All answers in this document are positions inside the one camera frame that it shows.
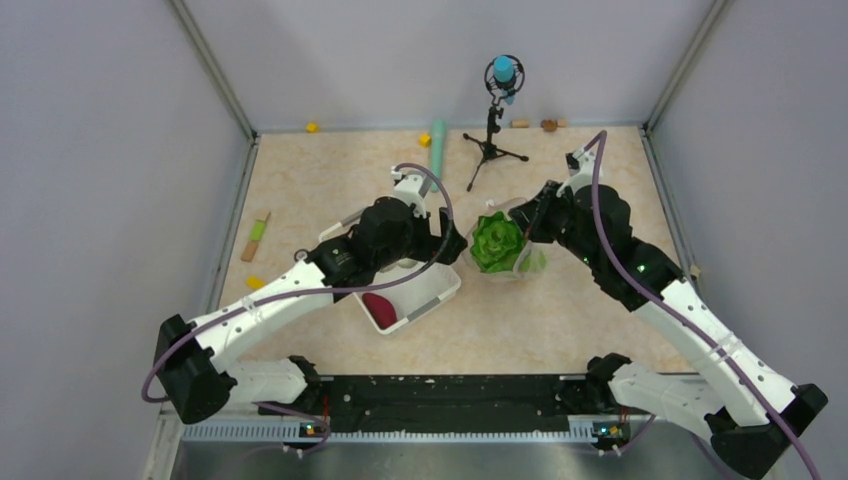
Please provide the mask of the green toy napa cabbage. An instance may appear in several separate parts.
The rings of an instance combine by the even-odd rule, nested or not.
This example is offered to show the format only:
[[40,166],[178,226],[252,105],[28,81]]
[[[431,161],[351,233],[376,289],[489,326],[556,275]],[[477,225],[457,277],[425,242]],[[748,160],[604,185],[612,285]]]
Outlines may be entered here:
[[471,257],[482,273],[511,271],[526,246],[519,228],[503,212],[480,216],[472,232]]

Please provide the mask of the clear pink zip top bag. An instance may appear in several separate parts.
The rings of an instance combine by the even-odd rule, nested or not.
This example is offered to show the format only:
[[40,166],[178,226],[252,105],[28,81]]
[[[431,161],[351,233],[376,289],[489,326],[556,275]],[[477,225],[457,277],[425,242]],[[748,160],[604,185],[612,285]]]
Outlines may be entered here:
[[517,197],[500,204],[487,203],[465,235],[462,252],[465,263],[491,282],[524,281],[538,277],[547,267],[542,250],[524,237],[508,212],[526,198]]

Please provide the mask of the white toy garlic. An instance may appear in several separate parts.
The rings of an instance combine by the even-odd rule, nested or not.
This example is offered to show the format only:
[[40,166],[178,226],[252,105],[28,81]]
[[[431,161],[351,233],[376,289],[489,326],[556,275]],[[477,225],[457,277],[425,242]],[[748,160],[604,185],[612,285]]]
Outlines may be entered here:
[[400,260],[400,261],[397,262],[397,266],[399,268],[404,268],[404,269],[410,269],[410,268],[416,267],[417,265],[418,265],[418,262],[415,261],[415,260],[411,260],[411,259],[403,259],[403,260]]

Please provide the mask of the green toy apple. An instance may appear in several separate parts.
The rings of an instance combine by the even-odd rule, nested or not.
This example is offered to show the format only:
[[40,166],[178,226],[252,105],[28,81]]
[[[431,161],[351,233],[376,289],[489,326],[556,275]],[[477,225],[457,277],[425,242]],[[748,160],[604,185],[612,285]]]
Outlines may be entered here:
[[522,263],[523,271],[528,274],[542,272],[547,266],[547,258],[542,251],[533,251],[528,254]]

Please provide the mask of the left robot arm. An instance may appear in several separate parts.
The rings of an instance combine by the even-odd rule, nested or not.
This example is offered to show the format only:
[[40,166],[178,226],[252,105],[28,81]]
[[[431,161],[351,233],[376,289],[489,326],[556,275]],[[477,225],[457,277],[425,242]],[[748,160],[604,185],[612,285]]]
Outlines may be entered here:
[[216,313],[185,320],[164,320],[156,341],[154,363],[142,386],[142,398],[157,380],[186,425],[204,421],[228,402],[237,380],[230,365],[247,349],[288,323],[339,302],[352,293],[379,289],[377,272],[401,259],[419,262],[405,276],[411,281],[434,264],[453,264],[466,248],[454,221],[452,204],[439,210],[440,231],[430,231],[429,217],[412,205],[383,196],[361,212],[346,233],[320,242],[286,273],[264,288]]

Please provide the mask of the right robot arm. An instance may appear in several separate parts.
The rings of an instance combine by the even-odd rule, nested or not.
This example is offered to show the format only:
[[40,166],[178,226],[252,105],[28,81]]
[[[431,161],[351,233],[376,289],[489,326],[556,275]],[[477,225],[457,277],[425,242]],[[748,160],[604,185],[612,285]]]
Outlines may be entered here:
[[609,354],[591,361],[589,404],[658,416],[710,443],[748,479],[765,477],[827,405],[753,354],[699,297],[680,268],[633,233],[631,208],[607,185],[550,181],[509,217],[534,243],[558,244],[583,261],[600,289],[658,331],[696,370],[698,385]]

